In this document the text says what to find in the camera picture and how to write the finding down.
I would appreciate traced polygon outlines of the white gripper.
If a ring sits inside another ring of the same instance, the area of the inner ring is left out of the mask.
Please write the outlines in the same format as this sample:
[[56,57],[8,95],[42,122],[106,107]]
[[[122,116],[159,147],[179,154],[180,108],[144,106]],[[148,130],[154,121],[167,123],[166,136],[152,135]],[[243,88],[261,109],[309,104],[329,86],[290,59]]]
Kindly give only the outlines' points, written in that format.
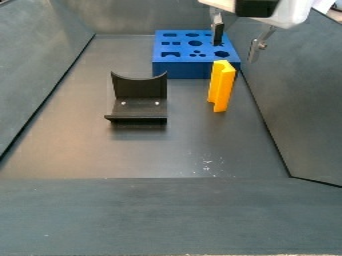
[[250,63],[258,60],[261,52],[267,48],[267,39],[277,31],[277,27],[289,29],[303,23],[314,5],[314,0],[198,0],[198,2],[214,7],[210,8],[214,46],[222,44],[225,32],[221,10],[269,24],[259,36],[251,40],[247,57]]

